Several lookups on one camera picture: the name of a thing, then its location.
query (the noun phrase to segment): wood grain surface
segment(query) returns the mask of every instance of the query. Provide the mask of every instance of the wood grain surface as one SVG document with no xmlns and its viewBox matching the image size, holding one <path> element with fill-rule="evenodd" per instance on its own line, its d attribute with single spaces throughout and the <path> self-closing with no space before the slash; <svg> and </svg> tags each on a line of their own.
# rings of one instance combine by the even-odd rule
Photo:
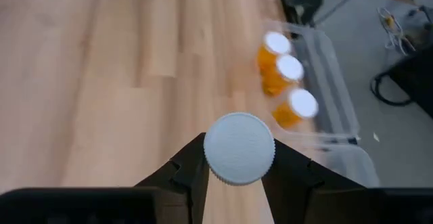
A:
<svg viewBox="0 0 433 224">
<path fill-rule="evenodd" d="M 226 113 L 271 122 L 266 19 L 279 0 L 0 0 L 0 191 L 132 186 Z M 271 223 L 261 182 L 211 175 L 204 222 Z"/>
</svg>

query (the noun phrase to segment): orange pill bottle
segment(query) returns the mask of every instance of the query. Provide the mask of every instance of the orange pill bottle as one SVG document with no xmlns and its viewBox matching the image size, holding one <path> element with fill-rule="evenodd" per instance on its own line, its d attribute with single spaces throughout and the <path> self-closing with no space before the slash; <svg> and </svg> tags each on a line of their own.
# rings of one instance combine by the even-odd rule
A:
<svg viewBox="0 0 433 224">
<path fill-rule="evenodd" d="M 271 97 L 279 95 L 304 77 L 302 64 L 291 55 L 281 55 L 276 65 L 262 72 L 263 92 Z"/>
<path fill-rule="evenodd" d="M 296 125 L 302 120 L 314 118 L 319 111 L 319 104 L 305 89 L 294 89 L 288 93 L 287 100 L 280 104 L 272 116 L 284 129 Z"/>
<path fill-rule="evenodd" d="M 257 53 L 257 63 L 260 73 L 275 66 L 278 56 L 291 52 L 289 40 L 278 32 L 267 32 Z"/>
</svg>

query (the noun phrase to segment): black cable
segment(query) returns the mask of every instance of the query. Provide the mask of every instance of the black cable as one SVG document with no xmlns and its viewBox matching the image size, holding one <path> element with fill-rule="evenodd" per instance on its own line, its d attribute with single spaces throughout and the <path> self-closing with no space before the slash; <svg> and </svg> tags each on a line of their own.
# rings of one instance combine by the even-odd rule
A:
<svg viewBox="0 0 433 224">
<path fill-rule="evenodd" d="M 336 12 L 338 9 L 340 9 L 348 1 L 349 0 L 341 0 L 341 2 L 339 2 L 337 5 L 335 5 L 326 14 L 324 14 L 323 16 L 321 16 L 320 18 L 318 18 L 317 21 L 315 21 L 315 24 L 318 25 L 318 24 L 322 23 L 323 21 L 327 20 L 334 12 Z"/>
<path fill-rule="evenodd" d="M 370 81 L 370 91 L 374 94 L 374 96 L 380 100 L 381 102 L 384 102 L 385 104 L 389 106 L 407 106 L 413 102 L 412 99 L 406 99 L 401 102 L 392 102 L 389 99 L 386 99 L 379 90 L 379 86 L 382 83 L 382 79 L 388 76 L 388 72 L 383 72 L 378 75 L 376 75 L 371 81 Z"/>
</svg>

